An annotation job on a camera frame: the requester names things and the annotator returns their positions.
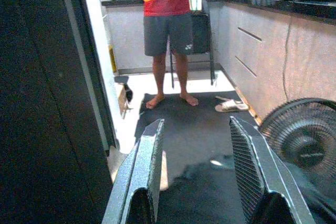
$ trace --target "floor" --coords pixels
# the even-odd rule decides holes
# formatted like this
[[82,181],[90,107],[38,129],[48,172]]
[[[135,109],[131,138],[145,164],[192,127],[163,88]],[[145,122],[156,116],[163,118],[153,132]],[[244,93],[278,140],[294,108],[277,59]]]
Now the floor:
[[[234,87],[231,85],[229,80],[223,74],[222,71],[218,70],[215,72],[215,82],[211,85],[210,82],[210,72],[209,71],[191,71],[188,74],[187,90],[190,93],[203,93],[203,92],[222,92],[222,91],[234,91]],[[129,75],[128,85],[133,91],[133,99],[129,104],[129,109],[124,115],[124,121],[128,126],[130,134],[133,136],[135,134],[135,129],[139,119],[139,110],[142,104],[142,99],[144,95],[156,94],[156,84],[154,76],[151,73],[146,74],[133,74]],[[177,75],[174,74],[174,86],[172,88],[171,74],[165,74],[164,81],[164,93],[165,94],[176,94],[180,93],[180,85],[177,79]],[[111,172],[112,180],[115,180],[118,168],[122,161],[126,157],[126,154],[121,154],[114,147],[110,149],[110,156],[108,157],[109,169]],[[162,176],[160,189],[165,190],[168,188],[167,179],[167,168],[165,153],[163,153],[162,161]]]

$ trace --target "sandal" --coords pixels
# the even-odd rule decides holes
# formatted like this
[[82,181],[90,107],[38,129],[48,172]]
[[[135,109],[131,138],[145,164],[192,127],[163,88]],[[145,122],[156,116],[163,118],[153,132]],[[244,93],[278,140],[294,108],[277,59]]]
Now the sandal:
[[215,107],[215,110],[217,112],[233,112],[233,111],[248,110],[248,105],[242,101],[235,101],[234,99],[227,99],[223,97],[216,97],[216,98],[224,101]]

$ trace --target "man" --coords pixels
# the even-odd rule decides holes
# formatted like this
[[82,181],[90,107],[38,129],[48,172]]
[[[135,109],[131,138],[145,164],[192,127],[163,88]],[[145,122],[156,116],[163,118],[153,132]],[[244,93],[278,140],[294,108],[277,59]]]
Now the man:
[[188,0],[144,0],[145,54],[153,57],[153,74],[157,95],[146,104],[153,109],[164,99],[163,80],[167,38],[176,57],[176,73],[179,77],[181,94],[191,106],[198,100],[186,90],[188,61],[186,55],[193,50],[192,21]]

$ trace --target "floor mat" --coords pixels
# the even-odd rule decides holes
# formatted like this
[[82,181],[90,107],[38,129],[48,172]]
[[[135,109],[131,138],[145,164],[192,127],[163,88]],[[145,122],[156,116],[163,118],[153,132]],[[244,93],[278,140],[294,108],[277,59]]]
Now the floor mat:
[[209,161],[233,154],[229,116],[255,124],[247,111],[218,113],[215,96],[239,100],[236,92],[193,94],[189,106],[178,94],[167,95],[154,110],[145,108],[145,95],[136,137],[156,119],[165,119],[164,144],[169,189],[160,193],[158,223],[244,223],[233,169],[214,168]]

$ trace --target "electric fan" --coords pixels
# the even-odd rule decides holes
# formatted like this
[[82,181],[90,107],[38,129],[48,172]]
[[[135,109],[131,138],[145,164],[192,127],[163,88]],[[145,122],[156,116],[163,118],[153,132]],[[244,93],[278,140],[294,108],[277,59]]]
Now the electric fan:
[[336,102],[303,98],[273,110],[259,127],[283,160],[323,177],[336,177]]

